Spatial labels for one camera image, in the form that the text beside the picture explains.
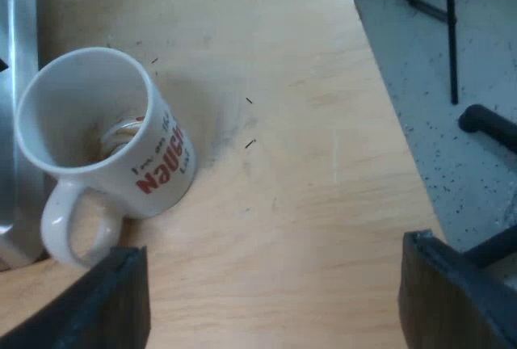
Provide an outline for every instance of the mug handle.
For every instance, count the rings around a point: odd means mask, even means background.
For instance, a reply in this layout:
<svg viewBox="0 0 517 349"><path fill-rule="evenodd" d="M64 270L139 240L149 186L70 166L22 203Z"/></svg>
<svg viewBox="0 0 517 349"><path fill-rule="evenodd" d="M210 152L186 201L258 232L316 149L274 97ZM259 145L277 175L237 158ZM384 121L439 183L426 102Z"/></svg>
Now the mug handle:
<svg viewBox="0 0 517 349"><path fill-rule="evenodd" d="M47 252L61 263L80 268L90 268L108 255L119 241L123 213L110 210L101 218L94 243L84 258L75 254L70 245L69 233L74 221L74 209L87 186L70 179L59 179L41 217L41 237Z"/></svg>

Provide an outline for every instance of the tripod leg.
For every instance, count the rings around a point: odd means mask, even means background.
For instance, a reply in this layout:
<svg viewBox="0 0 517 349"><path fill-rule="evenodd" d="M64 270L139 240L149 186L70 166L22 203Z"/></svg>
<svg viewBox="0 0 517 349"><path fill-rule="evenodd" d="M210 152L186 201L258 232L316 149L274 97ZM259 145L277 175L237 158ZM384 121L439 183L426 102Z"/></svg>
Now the tripod leg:
<svg viewBox="0 0 517 349"><path fill-rule="evenodd" d="M458 104L458 63L456 55L456 6L447 0L447 24L449 34L449 71L451 76L451 103Z"/></svg>

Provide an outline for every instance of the wooden tabletop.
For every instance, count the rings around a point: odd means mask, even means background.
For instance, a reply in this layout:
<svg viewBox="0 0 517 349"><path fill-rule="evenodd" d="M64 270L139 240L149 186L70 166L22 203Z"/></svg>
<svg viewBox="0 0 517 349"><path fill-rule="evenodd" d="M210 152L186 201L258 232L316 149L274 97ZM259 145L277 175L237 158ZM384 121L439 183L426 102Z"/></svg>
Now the wooden tabletop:
<svg viewBox="0 0 517 349"><path fill-rule="evenodd" d="M38 1L43 63L132 54L197 148L180 203L126 221L149 348L404 347L401 237L437 223L352 0ZM2 273L0 334L81 274Z"/></svg>

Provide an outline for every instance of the mug rim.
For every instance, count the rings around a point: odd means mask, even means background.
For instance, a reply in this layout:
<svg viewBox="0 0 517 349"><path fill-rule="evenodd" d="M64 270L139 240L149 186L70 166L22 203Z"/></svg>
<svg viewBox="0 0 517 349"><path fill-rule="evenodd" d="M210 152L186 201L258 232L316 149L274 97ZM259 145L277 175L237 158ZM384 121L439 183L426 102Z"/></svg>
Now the mug rim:
<svg viewBox="0 0 517 349"><path fill-rule="evenodd" d="M22 106L27 102L29 95L35 91L34 85L38 82L38 80L45 75L53 66L61 63L62 61L79 55L83 53L107 53L111 54L113 56L116 56L118 58L121 58L122 60L128 62L131 66L133 66L138 73L141 75L142 80L145 84L145 92L147 95L147 108L145 109L145 116L144 120L141 123L140 128L137 131L137 134L128 142L127 145L125 145L120 151L114 153L110 157L103 159L100 162L92 163L90 165L86 166L54 166L51 164L48 164L47 162L41 161L35 154L29 150L27 145L25 144L25 140L23 138L23 134L20 130L20 120L22 118ZM131 57L129 54L121 52L120 50L116 50L114 48L104 48L104 47L89 47L89 48L79 48L76 50L73 50L71 52L65 53L58 58L50 61L46 66L41 69L36 76L29 82L27 85L27 88L23 92L23 95L21 99L19 100L19 105L16 108L16 117L15 117L15 135L16 140L18 142L18 145L20 149L22 150L23 154L27 157L28 160L30 160L32 163L34 163L36 166L38 166L40 169L47 171L48 173L52 174L58 174L58 175L78 175L83 174L89 171L98 170L101 167L104 167L108 164L111 164L118 159L122 158L132 147L136 145L136 143L140 140L142 135L144 135L144 131L149 126L150 122L150 115L151 111L154 107L154 97L153 97L153 82L151 81L149 74L145 71L144 66L138 62L135 58Z"/></svg>

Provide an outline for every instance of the stain inside mug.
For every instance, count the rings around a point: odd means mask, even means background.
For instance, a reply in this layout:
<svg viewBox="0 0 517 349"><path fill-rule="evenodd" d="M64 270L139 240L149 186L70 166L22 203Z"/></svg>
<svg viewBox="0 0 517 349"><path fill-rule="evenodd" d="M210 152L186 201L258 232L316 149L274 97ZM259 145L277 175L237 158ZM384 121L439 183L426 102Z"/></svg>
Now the stain inside mug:
<svg viewBox="0 0 517 349"><path fill-rule="evenodd" d="M135 137L143 120L144 116L122 119L106 132L101 132L99 124L88 128L82 138L82 151L86 159L84 166L118 153Z"/></svg>

